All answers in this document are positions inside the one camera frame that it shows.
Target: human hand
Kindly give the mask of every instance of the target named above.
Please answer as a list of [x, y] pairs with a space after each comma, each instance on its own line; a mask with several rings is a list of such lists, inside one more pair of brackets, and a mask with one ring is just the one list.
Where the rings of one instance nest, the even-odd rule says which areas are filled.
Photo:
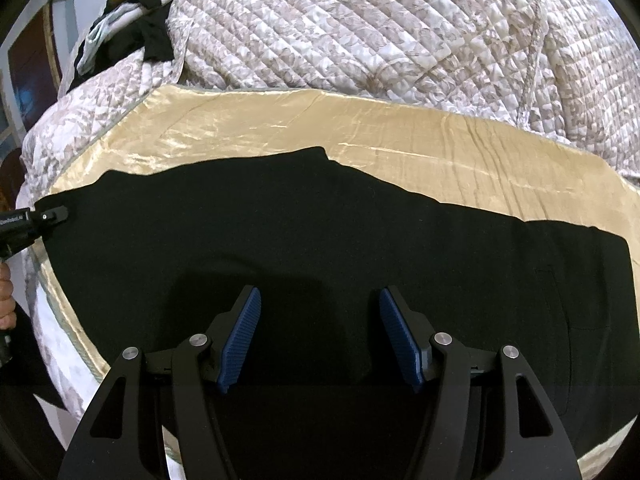
[[11, 269], [0, 264], [0, 330], [15, 328], [15, 300], [12, 298], [14, 284], [11, 282]]

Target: black garment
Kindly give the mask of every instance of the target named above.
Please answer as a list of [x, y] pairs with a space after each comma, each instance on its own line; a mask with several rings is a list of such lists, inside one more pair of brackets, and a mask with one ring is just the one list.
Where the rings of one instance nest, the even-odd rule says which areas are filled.
[[[578, 456], [640, 408], [628, 248], [596, 228], [442, 204], [331, 162], [321, 148], [151, 176], [110, 171], [36, 208], [58, 205], [68, 206], [70, 217], [45, 236], [47, 252], [109, 362], [127, 346], [172, 348], [228, 310], [243, 285], [260, 288], [263, 311], [240, 377], [244, 387], [216, 400], [242, 478], [271, 478], [276, 470], [295, 478], [282, 469], [293, 443], [301, 464], [333, 465], [326, 454], [310, 456], [313, 447], [305, 451], [312, 436], [303, 412], [282, 416], [283, 406], [302, 410], [295, 392], [337, 432], [313, 434], [316, 449], [322, 442], [360, 464], [345, 478], [366, 478], [369, 467], [371, 474], [394, 471], [370, 478], [402, 476], [421, 414], [403, 415], [415, 400], [399, 386], [378, 315], [377, 292], [389, 284], [436, 330], [467, 346], [516, 345]], [[290, 386], [269, 390], [275, 385]], [[331, 389], [309, 385], [343, 386], [352, 400], [365, 399], [368, 385], [380, 396], [345, 400], [350, 411], [334, 417], [322, 408]], [[383, 386], [400, 389], [385, 394]], [[363, 420], [380, 412], [377, 431], [346, 429], [349, 413]], [[394, 429], [390, 420], [403, 422]], [[260, 449], [259, 457], [250, 449]], [[316, 473], [297, 471], [298, 478], [322, 478]]]
[[47, 374], [29, 318], [20, 307], [16, 314], [11, 334], [14, 358], [0, 369], [0, 478], [52, 480], [65, 451], [33, 394], [59, 408], [64, 405]]
[[[142, 47], [145, 47], [143, 58], [145, 61], [170, 61], [174, 58], [174, 48], [165, 23], [169, 16], [171, 3], [162, 6], [161, 0], [127, 0], [127, 2], [142, 4], [143, 7], [151, 10], [151, 12], [130, 23], [127, 27], [114, 34], [109, 41], [103, 43], [96, 52], [94, 69], [84, 75], [79, 75], [78, 70], [76, 70], [76, 76], [69, 87], [69, 91], [80, 86], [94, 75], [107, 70]], [[94, 25], [97, 25], [112, 10], [114, 9], [106, 8], [104, 15]], [[78, 50], [75, 66], [78, 66], [83, 53], [84, 43]]]

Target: white garment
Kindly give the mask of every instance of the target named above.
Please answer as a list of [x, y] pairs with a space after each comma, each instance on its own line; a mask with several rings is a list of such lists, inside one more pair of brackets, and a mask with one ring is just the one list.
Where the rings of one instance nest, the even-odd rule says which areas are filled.
[[[162, 6], [165, 6], [170, 1], [172, 0], [160, 0]], [[95, 56], [103, 43], [109, 41], [116, 33], [127, 27], [127, 25], [130, 25], [149, 12], [150, 10], [142, 4], [124, 3], [101, 19], [100, 22], [91, 29], [84, 40], [82, 57], [76, 67], [79, 75], [88, 74], [94, 69]]]

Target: silver screw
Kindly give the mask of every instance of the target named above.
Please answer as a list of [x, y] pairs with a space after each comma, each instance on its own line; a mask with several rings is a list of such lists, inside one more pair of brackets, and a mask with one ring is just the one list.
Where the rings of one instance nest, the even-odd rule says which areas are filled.
[[122, 357], [127, 360], [135, 359], [138, 357], [138, 349], [135, 346], [130, 346], [122, 353]]
[[518, 352], [518, 349], [515, 346], [511, 346], [511, 345], [505, 346], [502, 349], [502, 353], [511, 359], [515, 359], [520, 355], [520, 352]]
[[202, 346], [207, 342], [207, 336], [204, 334], [194, 334], [189, 338], [189, 343], [192, 346]]
[[433, 338], [436, 340], [436, 343], [439, 343], [445, 346], [450, 345], [451, 342], [453, 341], [453, 338], [446, 332], [438, 332]]

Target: ribbed blue pad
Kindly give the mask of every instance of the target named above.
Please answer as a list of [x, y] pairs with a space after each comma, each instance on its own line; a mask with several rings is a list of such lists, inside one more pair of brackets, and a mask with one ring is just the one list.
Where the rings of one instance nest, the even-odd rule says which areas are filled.
[[255, 327], [260, 319], [262, 301], [257, 288], [251, 291], [220, 356], [218, 388], [224, 394], [229, 386], [238, 382], [244, 358], [249, 350]]
[[412, 386], [420, 386], [424, 383], [420, 349], [386, 288], [380, 292], [380, 317], [396, 353], [404, 381]]

